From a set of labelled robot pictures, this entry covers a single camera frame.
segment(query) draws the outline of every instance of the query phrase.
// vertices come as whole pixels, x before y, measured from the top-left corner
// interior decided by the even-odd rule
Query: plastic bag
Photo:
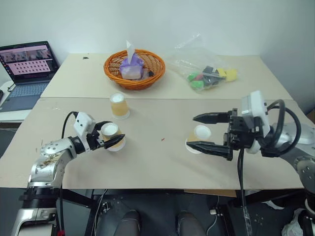
[[[301,212],[304,211],[304,209],[296,209],[294,211],[293,219],[290,223],[284,226],[284,228],[281,231],[282,236],[302,236],[303,230],[300,227],[298,218]]]
[[[238,78],[236,69],[230,68],[222,59],[207,50],[200,35],[176,46],[165,61],[168,68],[184,77],[196,91]]]

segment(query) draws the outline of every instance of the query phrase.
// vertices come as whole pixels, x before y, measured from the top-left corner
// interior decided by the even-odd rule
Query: white table
[[[9,96],[10,92],[7,91],[8,87],[13,84],[13,81],[5,82],[0,89],[3,91],[3,97],[1,99],[0,105]],[[13,112],[0,112],[0,123],[21,123],[29,115],[31,110],[21,110]]]

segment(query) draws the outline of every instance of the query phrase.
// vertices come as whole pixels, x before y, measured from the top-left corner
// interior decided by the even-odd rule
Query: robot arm
[[[233,150],[240,149],[246,149],[247,153],[261,151],[262,156],[284,159],[298,173],[306,189],[306,210],[310,219],[315,219],[315,128],[301,125],[282,100],[277,100],[268,108],[266,106],[260,91],[256,91],[242,99],[241,116],[237,116],[237,109],[198,115],[193,120],[208,124],[228,123],[223,145],[205,141],[187,142],[187,145],[227,160],[232,160]],[[273,108],[280,109],[279,120],[270,126],[267,110]],[[294,123],[284,124],[285,112],[292,116]]]
[[[98,131],[109,121],[95,123],[91,116],[82,112],[75,116],[74,129],[78,136],[50,142],[41,148],[40,157],[31,168],[27,190],[20,197],[23,206],[17,214],[12,236],[32,235],[34,230],[41,230],[42,235],[57,235],[56,227],[50,222],[57,216],[56,201],[66,165],[78,154],[110,148],[125,136],[117,135],[104,142]]]

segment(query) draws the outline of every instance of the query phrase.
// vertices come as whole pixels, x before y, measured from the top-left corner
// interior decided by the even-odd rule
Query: white paper cup
[[[110,96],[112,113],[116,119],[126,119],[130,115],[130,110],[124,96],[121,93],[115,93]]]
[[[189,137],[185,140],[185,147],[188,151],[194,154],[200,154],[201,152],[192,149],[189,147],[186,142],[193,142],[193,141],[208,141],[211,136],[211,130],[204,125],[197,125],[193,131],[189,134]]]
[[[115,123],[106,123],[101,128],[101,133],[103,136],[104,141],[110,140],[112,137],[122,134],[120,131],[118,125]],[[126,144],[126,138],[124,137],[122,140],[119,141],[119,143],[109,147],[107,150],[109,151],[119,151],[122,149]]]

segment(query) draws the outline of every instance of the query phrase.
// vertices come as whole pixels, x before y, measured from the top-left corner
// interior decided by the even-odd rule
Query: orange basket
[[[143,67],[153,72],[154,75],[152,77],[148,77],[141,81],[125,80],[122,78],[119,67],[122,64],[122,61],[127,58],[127,50],[111,55],[104,64],[104,72],[111,80],[126,89],[142,90],[150,87],[155,81],[163,76],[165,73],[165,63],[158,55],[149,51],[140,49],[136,49],[135,51],[143,60]]]

